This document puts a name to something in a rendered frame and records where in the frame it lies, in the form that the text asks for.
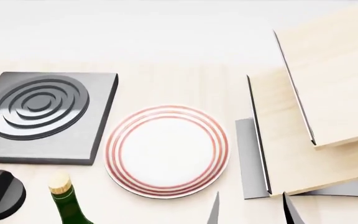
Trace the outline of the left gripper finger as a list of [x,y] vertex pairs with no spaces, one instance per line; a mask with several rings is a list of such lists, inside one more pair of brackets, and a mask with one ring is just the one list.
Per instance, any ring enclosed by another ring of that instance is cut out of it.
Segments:
[[220,205],[220,197],[219,197],[219,192],[217,192],[216,197],[214,199],[213,207],[211,209],[211,213],[209,214],[207,224],[218,224],[219,205]]

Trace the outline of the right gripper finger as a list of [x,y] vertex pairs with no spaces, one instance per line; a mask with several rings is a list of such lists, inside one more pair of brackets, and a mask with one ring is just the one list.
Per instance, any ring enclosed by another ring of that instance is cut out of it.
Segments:
[[297,212],[286,192],[282,193],[283,210],[287,224],[306,224]]

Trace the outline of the white plate with red rings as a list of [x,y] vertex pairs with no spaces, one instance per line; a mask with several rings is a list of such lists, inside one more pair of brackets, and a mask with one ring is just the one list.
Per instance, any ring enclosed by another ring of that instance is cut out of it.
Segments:
[[203,111],[177,105],[129,115],[110,134],[104,151],[106,171],[118,186],[157,199],[205,189],[229,158],[224,128]]

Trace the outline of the light wooden cabinet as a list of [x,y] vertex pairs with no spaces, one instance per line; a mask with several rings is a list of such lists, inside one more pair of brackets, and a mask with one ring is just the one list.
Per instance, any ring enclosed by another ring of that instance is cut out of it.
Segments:
[[358,5],[274,39],[280,66],[250,78],[272,193],[358,180]]

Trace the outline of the green wine bottle with cork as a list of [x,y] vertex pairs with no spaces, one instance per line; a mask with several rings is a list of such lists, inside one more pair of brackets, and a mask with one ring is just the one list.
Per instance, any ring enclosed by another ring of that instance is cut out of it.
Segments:
[[62,224],[94,224],[83,214],[68,173],[61,171],[52,175],[48,188],[57,206]]

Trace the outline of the grey flat stove with burner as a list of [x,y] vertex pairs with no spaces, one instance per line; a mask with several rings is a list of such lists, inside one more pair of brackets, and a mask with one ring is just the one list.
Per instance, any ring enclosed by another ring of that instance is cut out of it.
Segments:
[[0,74],[0,163],[93,164],[118,83],[115,73]]

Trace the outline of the black stove knob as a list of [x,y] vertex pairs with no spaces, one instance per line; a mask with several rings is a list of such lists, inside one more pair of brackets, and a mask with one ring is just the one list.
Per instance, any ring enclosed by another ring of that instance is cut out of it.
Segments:
[[0,170],[0,220],[17,212],[25,198],[24,184],[9,171]]

